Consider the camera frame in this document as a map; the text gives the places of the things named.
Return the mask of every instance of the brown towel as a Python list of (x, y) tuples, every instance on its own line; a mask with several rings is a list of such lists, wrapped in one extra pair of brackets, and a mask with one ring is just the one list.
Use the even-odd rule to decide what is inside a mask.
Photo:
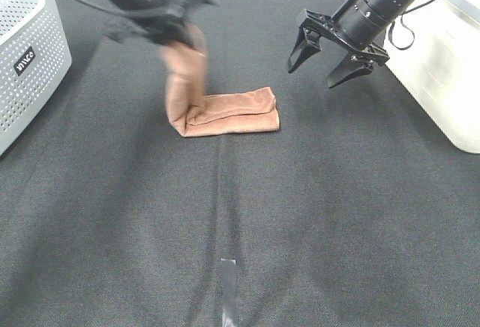
[(277, 131), (280, 120), (270, 87), (205, 96), (206, 42), (196, 26), (190, 32), (196, 49), (172, 42), (159, 51), (169, 69), (165, 103), (170, 124), (183, 137)]

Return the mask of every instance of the laundry basket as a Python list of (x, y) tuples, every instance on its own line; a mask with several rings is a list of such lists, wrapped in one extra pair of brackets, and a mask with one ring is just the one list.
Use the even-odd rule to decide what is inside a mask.
[(71, 66), (55, 0), (0, 0), (0, 155)]

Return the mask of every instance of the white container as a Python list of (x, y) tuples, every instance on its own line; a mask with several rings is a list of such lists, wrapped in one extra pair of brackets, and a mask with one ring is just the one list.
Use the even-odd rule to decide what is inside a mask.
[(71, 66), (55, 0), (0, 0), (0, 155)]
[[(437, 0), (403, 20), (415, 43), (386, 38), (388, 68), (455, 146), (480, 153), (480, 0)], [(394, 43), (411, 38), (397, 23)]]

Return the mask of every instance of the black cable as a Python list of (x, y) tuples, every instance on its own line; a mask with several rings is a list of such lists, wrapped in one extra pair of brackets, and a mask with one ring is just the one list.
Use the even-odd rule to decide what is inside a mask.
[(166, 7), (149, 8), (145, 10), (111, 10), (109, 8), (99, 6), (98, 4), (92, 3), (87, 0), (74, 0), (74, 1), (79, 2), (82, 5), (88, 6), (90, 8), (94, 8), (95, 10), (105, 12), (107, 14), (112, 14), (114, 16), (125, 17), (125, 18), (160, 17), (160, 16), (163, 16), (170, 7), (170, 3), (169, 3), (169, 5), (167, 5)]
[(408, 46), (405, 46), (405, 47), (399, 47), (397, 45), (395, 45), (395, 43), (393, 42), (393, 29), (395, 28), (395, 21), (393, 21), (390, 25), (390, 29), (388, 30), (388, 40), (390, 41), (390, 44), (395, 47), (397, 50), (400, 50), (400, 51), (404, 51), (404, 50), (408, 50), (411, 46), (413, 46), (413, 44), (415, 43), (415, 32), (409, 28), (405, 23), (404, 23), (404, 15), (406, 14), (409, 14), (413, 11), (417, 11), (418, 9), (420, 8), (423, 8), (425, 7), (426, 5), (429, 5), (430, 3), (432, 2), (435, 2), (436, 0), (430, 0), (428, 2), (425, 2), (424, 4), (420, 4), (419, 6), (417, 7), (414, 7), (412, 9), (409, 9), (409, 10), (406, 10), (405, 12), (403, 12), (400, 16), (400, 24), (405, 28), (405, 29), (408, 29), (411, 33), (412, 33), (412, 43), (409, 44)]

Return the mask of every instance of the gray tape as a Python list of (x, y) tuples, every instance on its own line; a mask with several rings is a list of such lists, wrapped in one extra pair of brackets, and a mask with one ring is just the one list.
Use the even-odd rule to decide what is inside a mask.
[(237, 276), (236, 261), (222, 259), (222, 299), (223, 299), (223, 327), (238, 327), (239, 312), (237, 310)]

